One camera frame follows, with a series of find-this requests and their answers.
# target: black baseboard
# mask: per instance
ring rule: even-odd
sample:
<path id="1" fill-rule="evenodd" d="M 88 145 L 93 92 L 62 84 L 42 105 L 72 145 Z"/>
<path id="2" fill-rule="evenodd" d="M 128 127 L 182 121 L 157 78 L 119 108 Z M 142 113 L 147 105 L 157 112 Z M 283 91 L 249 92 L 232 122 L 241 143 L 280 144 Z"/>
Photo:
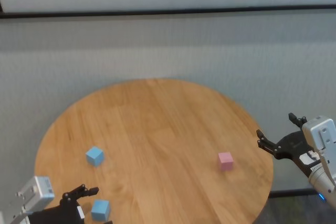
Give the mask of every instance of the black baseboard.
<path id="1" fill-rule="evenodd" d="M 209 9 L 200 8 L 200 9 L 173 9 L 173 10 L 134 10 L 134 11 L 120 11 L 120 12 L 59 12 L 59 13 L 6 13 L 6 12 L 1 12 L 0 19 L 233 13 L 233 12 L 259 12 L 259 11 L 273 11 L 273 10 L 317 10 L 317 9 L 336 9 L 336 4 L 332 4 L 332 5 L 284 5 L 284 6 L 209 8 Z"/>
<path id="2" fill-rule="evenodd" d="M 280 198 L 280 197 L 293 197 L 293 196 L 304 196 L 304 195 L 317 195 L 318 192 L 313 188 L 308 189 L 297 189 L 297 190 L 280 190 L 271 191 L 268 198 Z"/>

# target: cube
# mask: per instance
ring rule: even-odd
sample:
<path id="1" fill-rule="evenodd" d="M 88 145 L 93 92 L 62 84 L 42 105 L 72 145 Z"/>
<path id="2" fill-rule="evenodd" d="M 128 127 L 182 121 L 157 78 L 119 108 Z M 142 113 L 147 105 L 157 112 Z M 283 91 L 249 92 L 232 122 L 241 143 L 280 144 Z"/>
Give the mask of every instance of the cube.
<path id="1" fill-rule="evenodd" d="M 110 215 L 110 203 L 108 200 L 95 200 L 92 210 L 91 216 L 95 221 L 108 221 Z"/>
<path id="2" fill-rule="evenodd" d="M 100 148 L 94 146 L 86 152 L 86 159 L 91 165 L 98 166 L 104 160 L 104 152 Z"/>
<path id="3" fill-rule="evenodd" d="M 220 170 L 232 170 L 233 158 L 230 152 L 222 152 L 218 154 Z"/>

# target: led light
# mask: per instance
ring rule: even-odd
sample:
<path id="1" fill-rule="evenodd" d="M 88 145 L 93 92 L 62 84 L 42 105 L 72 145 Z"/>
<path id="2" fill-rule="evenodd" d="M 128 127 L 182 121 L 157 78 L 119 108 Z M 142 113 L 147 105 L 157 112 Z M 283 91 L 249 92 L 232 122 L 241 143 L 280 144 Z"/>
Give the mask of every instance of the led light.
<path id="1" fill-rule="evenodd" d="M 320 196 L 320 198 L 321 198 L 323 201 L 326 200 L 325 197 L 324 197 L 322 194 L 319 194 L 319 196 Z"/>

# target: floor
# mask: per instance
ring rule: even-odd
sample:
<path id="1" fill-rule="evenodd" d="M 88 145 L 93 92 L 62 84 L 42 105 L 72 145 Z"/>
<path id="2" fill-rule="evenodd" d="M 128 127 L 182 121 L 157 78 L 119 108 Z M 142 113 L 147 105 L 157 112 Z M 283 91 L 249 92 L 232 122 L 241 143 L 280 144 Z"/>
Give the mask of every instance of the floor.
<path id="1" fill-rule="evenodd" d="M 270 198 L 254 224 L 336 223 L 336 210 L 318 195 Z"/>

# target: round wooden table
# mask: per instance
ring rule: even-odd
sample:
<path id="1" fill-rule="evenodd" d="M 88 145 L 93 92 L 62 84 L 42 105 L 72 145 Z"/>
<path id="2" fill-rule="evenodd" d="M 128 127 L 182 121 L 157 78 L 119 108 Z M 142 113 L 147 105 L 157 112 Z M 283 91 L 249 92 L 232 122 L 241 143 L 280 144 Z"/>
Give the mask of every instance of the round wooden table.
<path id="1" fill-rule="evenodd" d="M 266 203 L 271 155 L 257 146 L 257 123 L 239 105 L 207 87 L 178 80 L 113 85 L 70 106 L 39 147 L 35 174 L 62 194 L 86 184 L 99 193 L 79 200 L 94 223 L 95 199 L 109 200 L 115 224 L 252 223 Z M 105 160 L 93 167 L 86 151 Z M 234 169 L 221 172 L 218 153 Z"/>

